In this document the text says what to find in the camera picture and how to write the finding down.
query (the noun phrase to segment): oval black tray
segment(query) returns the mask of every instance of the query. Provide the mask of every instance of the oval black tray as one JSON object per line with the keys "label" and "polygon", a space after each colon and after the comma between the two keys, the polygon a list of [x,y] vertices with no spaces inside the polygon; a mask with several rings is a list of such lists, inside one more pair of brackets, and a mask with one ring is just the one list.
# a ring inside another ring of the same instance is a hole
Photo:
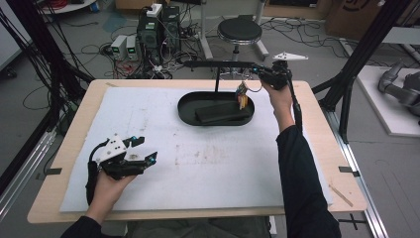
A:
{"label": "oval black tray", "polygon": [[178,101],[179,118],[191,126],[242,126],[253,118],[254,102],[239,109],[235,92],[195,91]]}

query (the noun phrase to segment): black pole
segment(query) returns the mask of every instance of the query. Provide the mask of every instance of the black pole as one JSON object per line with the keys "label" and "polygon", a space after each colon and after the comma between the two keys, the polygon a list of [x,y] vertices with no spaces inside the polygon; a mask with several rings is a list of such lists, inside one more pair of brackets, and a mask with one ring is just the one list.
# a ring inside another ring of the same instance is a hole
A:
{"label": "black pole", "polygon": [[334,111],[337,103],[345,96],[342,104],[339,129],[340,135],[345,143],[348,143],[347,125],[353,83],[410,2],[410,0],[387,0],[360,40],[355,51],[347,60],[343,69],[334,78],[312,88],[312,91],[317,93],[330,87],[325,97],[319,101],[320,106],[328,111]]}

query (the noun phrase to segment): black long-sleeve shirt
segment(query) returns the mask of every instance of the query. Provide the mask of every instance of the black long-sleeve shirt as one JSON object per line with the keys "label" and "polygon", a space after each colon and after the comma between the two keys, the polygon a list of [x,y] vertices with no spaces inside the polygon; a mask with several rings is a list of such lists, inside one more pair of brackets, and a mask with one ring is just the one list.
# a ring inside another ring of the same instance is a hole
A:
{"label": "black long-sleeve shirt", "polygon": [[[309,145],[296,126],[276,139],[283,190],[287,237],[341,237],[339,223],[328,211]],[[61,238],[106,238],[101,226],[82,216]]]}

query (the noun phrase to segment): gray floor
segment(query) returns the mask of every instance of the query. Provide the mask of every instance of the gray floor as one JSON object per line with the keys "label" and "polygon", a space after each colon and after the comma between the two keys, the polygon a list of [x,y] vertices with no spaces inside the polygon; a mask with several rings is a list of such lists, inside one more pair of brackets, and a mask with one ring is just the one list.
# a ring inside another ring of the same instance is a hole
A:
{"label": "gray floor", "polygon": [[[73,51],[77,53],[86,68],[96,78],[111,77],[108,73],[111,71],[110,62],[102,56],[82,54],[81,52],[95,52],[94,46],[110,43],[112,42],[111,38],[115,38],[119,34],[133,34],[137,26],[136,15],[121,14],[116,12],[112,6],[110,4],[97,14],[90,13],[88,10],[80,10],[61,15],[61,19],[68,24],[97,23],[83,27],[71,27],[64,24],[62,27]],[[209,26],[217,24],[218,21],[220,19],[209,21]],[[324,33],[323,23],[316,22],[316,24],[319,29],[307,26],[306,33],[319,35],[320,39],[328,37]],[[121,26],[127,27],[115,31]],[[294,79],[306,80],[311,86],[315,86],[335,76],[346,63],[344,50],[337,42],[325,42],[332,48],[308,47],[289,39],[300,41],[296,30],[288,32],[287,28],[278,25],[276,28],[282,33],[265,29],[262,35],[262,41],[268,49],[270,57],[284,51],[309,56],[309,60],[295,61],[289,64]],[[305,35],[303,27],[300,28],[300,34],[306,42],[317,40],[316,37]],[[209,34],[209,36],[215,35],[214,31]],[[209,44],[215,60],[228,60],[231,57],[233,49],[231,45],[216,37],[209,37]],[[270,57],[262,61],[254,48],[241,47],[240,60],[250,60],[270,66],[272,63]],[[369,64],[379,62],[386,65],[404,59],[407,65],[419,66],[413,63],[413,60],[405,53],[397,50],[397,46],[381,46],[372,59]],[[0,173],[4,172],[47,112],[46,109],[34,109],[43,108],[48,104],[47,91],[44,88],[36,90],[42,84],[37,80],[32,66],[25,57],[18,57],[12,63],[12,67],[18,72],[18,77],[7,78],[2,74],[0,79],[0,105],[3,109],[0,116],[2,125],[0,132],[4,138],[3,143],[0,144]],[[196,69],[193,73],[189,68],[182,68],[173,73],[173,78],[212,77],[213,72],[207,68]],[[417,187],[420,179],[418,173],[420,169],[420,147],[418,146],[420,140],[388,136],[357,83],[354,86],[348,129],[350,145],[389,237],[419,237],[420,192]],[[0,223],[1,237],[59,237],[59,234],[69,225],[67,223],[34,225],[28,223],[26,219],[42,185],[42,180],[36,179],[36,175],[42,172],[44,164],[61,140],[62,136],[58,136],[51,151],[25,186],[5,219]],[[338,219],[350,219],[349,213],[339,213],[335,216]],[[365,220],[361,213],[356,213],[354,216],[357,220]],[[278,233],[284,234],[284,217],[276,217],[276,225]],[[105,228],[118,234],[122,232],[122,223],[108,222]],[[352,223],[341,223],[343,237],[371,237],[365,224],[358,224],[357,228],[355,229]]]}

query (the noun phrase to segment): office chair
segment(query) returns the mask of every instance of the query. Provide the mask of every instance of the office chair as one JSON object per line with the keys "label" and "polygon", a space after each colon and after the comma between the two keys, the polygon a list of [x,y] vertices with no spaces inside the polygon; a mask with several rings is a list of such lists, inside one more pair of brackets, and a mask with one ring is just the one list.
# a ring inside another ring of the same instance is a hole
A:
{"label": "office chair", "polygon": [[[263,29],[253,21],[253,16],[239,16],[222,21],[217,29],[217,35],[225,42],[235,45],[232,61],[238,61],[239,46],[256,44],[263,34]],[[240,74],[231,68],[229,74]]]}

